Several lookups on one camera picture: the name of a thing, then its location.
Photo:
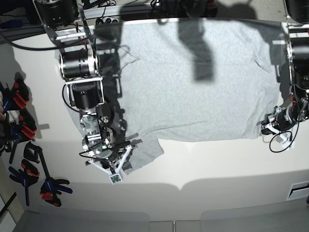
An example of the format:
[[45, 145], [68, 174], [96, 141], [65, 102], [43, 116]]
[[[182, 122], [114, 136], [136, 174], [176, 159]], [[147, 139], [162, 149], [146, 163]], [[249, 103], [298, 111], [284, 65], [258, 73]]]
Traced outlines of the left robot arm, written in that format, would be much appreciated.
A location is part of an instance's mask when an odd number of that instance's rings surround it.
[[281, 153], [293, 148], [297, 132], [294, 126], [309, 119], [309, 2], [307, 0], [286, 0], [285, 47], [289, 64], [289, 78], [292, 86], [288, 107], [276, 106], [261, 124], [263, 135], [273, 135], [271, 142], [280, 137]]

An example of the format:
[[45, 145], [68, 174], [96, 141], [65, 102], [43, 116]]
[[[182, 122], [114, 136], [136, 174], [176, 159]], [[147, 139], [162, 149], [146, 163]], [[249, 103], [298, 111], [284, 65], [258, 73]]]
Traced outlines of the person hand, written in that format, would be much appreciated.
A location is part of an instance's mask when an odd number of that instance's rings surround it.
[[3, 108], [3, 94], [0, 92], [0, 121], [5, 121], [6, 113]]

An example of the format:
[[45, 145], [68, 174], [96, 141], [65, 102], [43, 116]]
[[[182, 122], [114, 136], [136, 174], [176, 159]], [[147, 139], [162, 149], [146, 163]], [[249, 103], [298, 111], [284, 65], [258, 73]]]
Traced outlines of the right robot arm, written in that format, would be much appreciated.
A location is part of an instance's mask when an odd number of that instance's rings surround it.
[[58, 49], [64, 80], [62, 98], [76, 113], [82, 130], [87, 165], [105, 172], [113, 183], [122, 180], [134, 145], [127, 136], [120, 77], [121, 21], [103, 19], [91, 29], [75, 0], [36, 0], [34, 7], [46, 34]]

